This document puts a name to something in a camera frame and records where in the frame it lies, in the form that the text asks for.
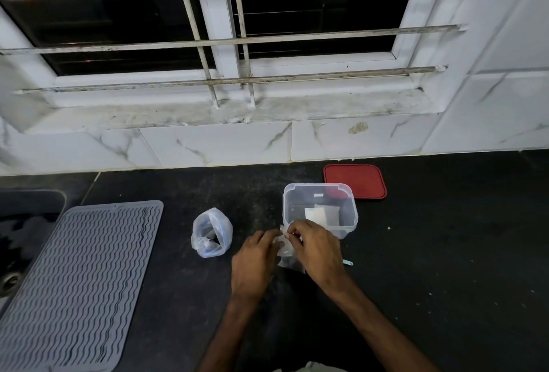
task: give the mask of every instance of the clear plastic container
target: clear plastic container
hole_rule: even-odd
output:
[[[353,192],[345,184],[288,184],[282,195],[282,220],[310,219],[339,239],[356,229],[359,214]]]

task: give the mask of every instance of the metal bar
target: metal bar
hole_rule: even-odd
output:
[[[70,93],[81,91],[103,91],[103,90],[125,90],[131,88],[173,88],[188,86],[204,86],[207,84],[263,84],[284,81],[315,81],[315,80],[336,80],[339,78],[370,78],[388,77],[409,74],[422,74],[426,72],[443,72],[445,66],[415,67],[415,68],[392,68],[385,70],[370,71],[347,71],[347,72],[325,72],[323,74],[298,74],[281,75],[273,77],[244,77],[244,78],[215,78],[213,80],[189,80],[174,81],[167,83],[136,83],[136,84],[107,84],[101,86],[76,86],[76,87],[45,87],[30,88],[17,91],[18,94],[31,94],[40,92]]]
[[[0,55],[15,56],[15,55],[26,55],[26,54],[64,54],[64,53],[71,53],[71,52],[135,51],[140,49],[213,47],[217,45],[311,41],[311,40],[340,39],[340,38],[365,38],[365,37],[371,37],[371,36],[409,35],[412,33],[436,33],[436,32],[449,32],[449,31],[463,31],[465,30],[465,28],[466,28],[465,25],[442,25],[442,26],[420,26],[420,27],[411,27],[411,28],[373,29],[371,31],[298,33],[294,35],[259,36],[259,37],[232,38],[232,39],[200,39],[198,41],[151,42],[151,43],[139,43],[139,44],[112,44],[112,45],[73,45],[68,47],[49,47],[49,48],[9,48],[9,49],[0,48]]]
[[[242,7],[242,0],[236,1],[238,22],[240,24],[240,36],[242,36],[242,38],[246,38],[247,34],[246,26],[244,25],[244,8]],[[242,43],[242,50],[244,51],[244,72],[246,73],[246,77],[251,77],[250,51],[248,50],[248,44],[245,42],[243,43],[242,39],[240,40],[240,43]],[[254,85],[252,83],[248,84],[248,90],[250,92],[250,104],[255,107]]]
[[[193,13],[193,7],[190,3],[190,0],[183,0],[183,4],[185,5],[185,10],[187,11],[187,16],[189,17],[189,24],[190,24],[190,28],[193,31],[194,40],[200,41],[200,32],[198,31],[198,25],[196,24],[196,19]],[[208,84],[208,87],[210,89],[212,104],[214,108],[218,109],[219,104],[217,103],[217,96],[215,94],[214,85],[209,83],[209,81],[211,81],[211,75],[210,75],[210,68],[208,66],[208,60],[206,60],[206,54],[204,53],[204,48],[202,46],[197,45],[196,49],[198,49],[198,56],[200,56],[200,62],[202,63],[202,68],[204,69],[204,75],[206,76],[206,84]]]

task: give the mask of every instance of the gray silicone mat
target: gray silicone mat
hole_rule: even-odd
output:
[[[164,205],[67,211],[0,319],[0,371],[113,370]]]

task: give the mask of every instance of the sink drain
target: sink drain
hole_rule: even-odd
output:
[[[5,274],[0,280],[0,297],[5,297],[12,292],[21,280],[21,277],[21,272],[10,272]]]

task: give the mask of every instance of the black countertop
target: black countertop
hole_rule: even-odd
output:
[[[361,289],[443,370],[541,370],[549,364],[549,153],[356,160],[377,165],[388,196],[357,201],[341,243]],[[164,213],[116,372],[190,372],[230,294],[246,236],[278,227],[282,192],[322,182],[326,162],[102,173],[84,204],[159,199]],[[190,246],[196,216],[234,227],[223,256]],[[317,361],[364,370],[365,342],[305,275],[277,268],[239,370]]]

